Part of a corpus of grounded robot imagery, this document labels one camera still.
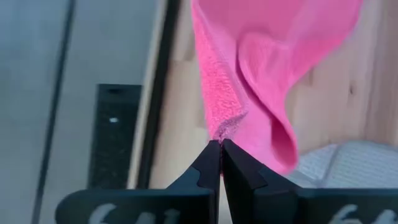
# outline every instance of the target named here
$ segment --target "pink microfiber towel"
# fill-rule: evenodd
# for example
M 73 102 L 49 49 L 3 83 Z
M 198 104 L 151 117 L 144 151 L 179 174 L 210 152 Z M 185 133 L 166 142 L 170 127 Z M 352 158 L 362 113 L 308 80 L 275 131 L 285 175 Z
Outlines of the pink microfiber towel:
M 290 87 L 340 45 L 362 0 L 192 0 L 205 117 L 280 174 L 297 163 L 284 101 Z

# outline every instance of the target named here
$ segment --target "pink cloth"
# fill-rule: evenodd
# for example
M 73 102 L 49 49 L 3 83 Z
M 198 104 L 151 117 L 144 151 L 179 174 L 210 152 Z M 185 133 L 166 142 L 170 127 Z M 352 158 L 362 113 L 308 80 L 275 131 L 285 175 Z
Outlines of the pink cloth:
M 192 0 L 205 117 L 280 174 L 297 163 L 284 101 L 353 29 L 362 0 Z

